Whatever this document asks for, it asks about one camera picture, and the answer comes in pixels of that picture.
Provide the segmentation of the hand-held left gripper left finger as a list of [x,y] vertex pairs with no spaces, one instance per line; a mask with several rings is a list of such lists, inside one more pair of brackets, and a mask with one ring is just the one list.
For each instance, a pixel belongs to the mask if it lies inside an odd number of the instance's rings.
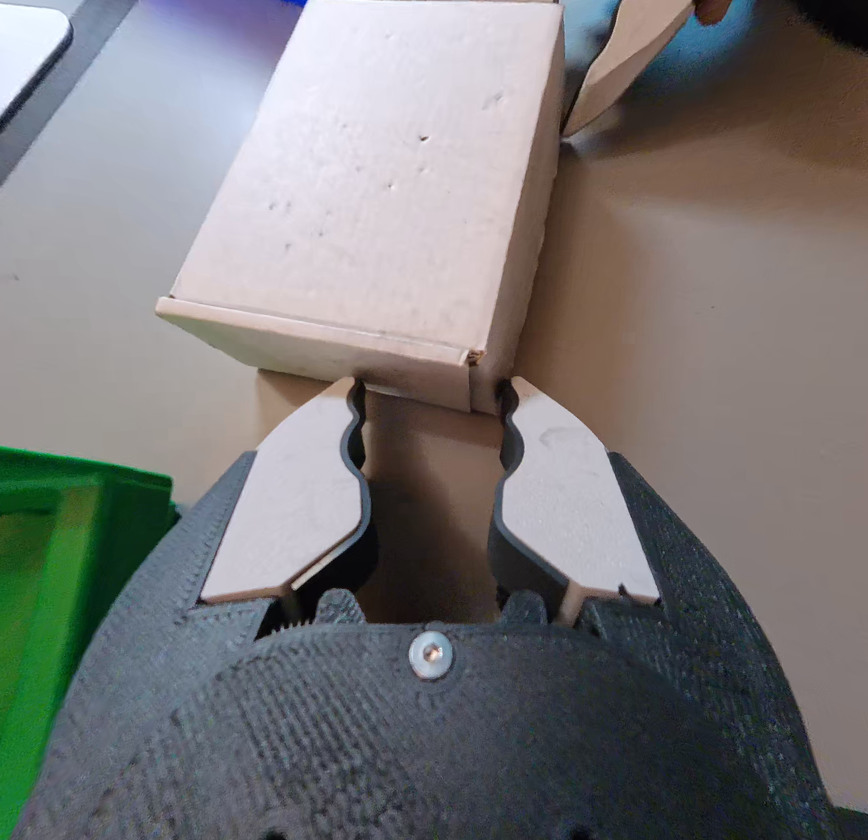
[[278,601],[292,622],[331,589],[356,593],[378,561],[363,475],[365,386],[340,379],[283,420],[255,450],[201,602]]

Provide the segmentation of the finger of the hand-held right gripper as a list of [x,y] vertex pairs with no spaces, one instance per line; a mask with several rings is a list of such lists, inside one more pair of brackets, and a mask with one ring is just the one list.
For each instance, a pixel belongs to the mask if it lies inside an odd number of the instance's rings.
[[620,0],[602,50],[566,109],[561,137],[599,118],[622,96],[693,13],[693,0]]

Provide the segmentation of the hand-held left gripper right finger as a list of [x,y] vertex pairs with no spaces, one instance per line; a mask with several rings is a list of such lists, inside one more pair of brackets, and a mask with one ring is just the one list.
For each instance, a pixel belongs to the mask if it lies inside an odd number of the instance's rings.
[[501,388],[503,475],[488,553],[509,597],[541,598],[550,622],[576,624],[588,599],[660,600],[608,449],[573,413],[522,377]]

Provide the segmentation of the green plastic bin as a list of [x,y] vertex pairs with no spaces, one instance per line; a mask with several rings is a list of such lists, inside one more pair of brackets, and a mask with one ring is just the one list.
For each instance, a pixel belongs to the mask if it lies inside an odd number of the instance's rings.
[[81,656],[178,519],[171,477],[1,449],[1,837],[42,764]]

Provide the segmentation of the white cardboard box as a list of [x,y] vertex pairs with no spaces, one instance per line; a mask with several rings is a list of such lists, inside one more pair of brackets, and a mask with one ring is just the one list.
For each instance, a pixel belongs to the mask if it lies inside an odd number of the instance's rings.
[[307,0],[156,315],[247,366],[495,414],[563,51],[558,0]]

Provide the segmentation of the grey desk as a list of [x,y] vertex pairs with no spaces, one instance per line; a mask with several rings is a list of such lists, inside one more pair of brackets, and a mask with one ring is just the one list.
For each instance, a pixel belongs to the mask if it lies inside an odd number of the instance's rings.
[[[324,388],[155,314],[297,18],[137,0],[2,182],[3,446],[189,507]],[[562,150],[515,361],[732,576],[863,812],[866,215],[866,56],[738,0]]]

